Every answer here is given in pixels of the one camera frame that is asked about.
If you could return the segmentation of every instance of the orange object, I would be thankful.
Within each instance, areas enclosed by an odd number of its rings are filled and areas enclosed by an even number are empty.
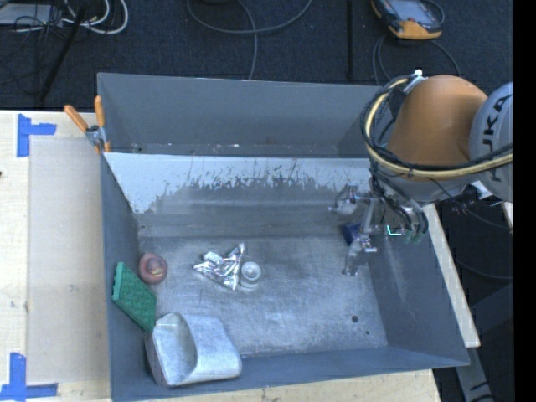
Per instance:
[[[100,127],[103,127],[106,123],[106,120],[104,117],[104,108],[102,107],[102,99],[100,95],[95,97],[95,114],[97,116],[97,124]],[[110,148],[110,141],[104,143],[104,152],[109,152]]]
[[[86,132],[89,129],[90,126],[87,125],[87,122],[82,119],[80,113],[76,111],[73,106],[66,105],[64,107],[64,112],[67,113],[67,115],[73,120],[73,122],[82,132]]]
[[[413,164],[467,162],[472,121],[486,98],[474,84],[456,76],[423,80],[400,107],[387,149]]]

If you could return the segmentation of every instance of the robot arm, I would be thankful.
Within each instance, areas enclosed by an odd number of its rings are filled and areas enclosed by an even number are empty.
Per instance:
[[[404,99],[387,119],[396,91]],[[483,196],[512,202],[512,111],[512,83],[487,96],[450,75],[425,78],[416,71],[390,81],[360,120],[371,163],[370,193],[346,189],[332,211],[341,213],[344,205],[348,215],[348,204],[374,204],[375,210],[358,218],[372,216],[373,221],[361,222],[356,238],[370,246],[369,236],[382,231],[418,242],[428,230],[422,207],[461,195],[470,185]]]

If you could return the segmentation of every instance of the blue tape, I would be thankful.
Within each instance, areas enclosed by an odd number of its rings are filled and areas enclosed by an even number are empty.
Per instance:
[[[58,384],[26,385],[26,357],[19,353],[9,354],[9,383],[0,388],[0,400],[26,402],[27,398],[55,396]]]
[[[29,117],[19,113],[17,157],[27,157],[30,154],[30,136],[53,136],[55,133],[55,124],[32,125],[32,120]]]

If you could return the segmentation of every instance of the small red ball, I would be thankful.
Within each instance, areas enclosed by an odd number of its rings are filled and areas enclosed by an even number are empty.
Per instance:
[[[154,285],[163,281],[168,275],[168,263],[154,253],[144,253],[140,258],[137,270],[143,281]]]

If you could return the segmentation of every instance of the clamp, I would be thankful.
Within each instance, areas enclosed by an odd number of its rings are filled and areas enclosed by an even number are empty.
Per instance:
[[[71,118],[79,129],[84,132],[88,140],[93,143],[95,151],[99,153],[101,149],[104,152],[111,150],[110,141],[106,135],[104,109],[100,95],[95,97],[95,114],[97,116],[97,125],[89,126],[80,113],[71,105],[64,107],[64,112]]]

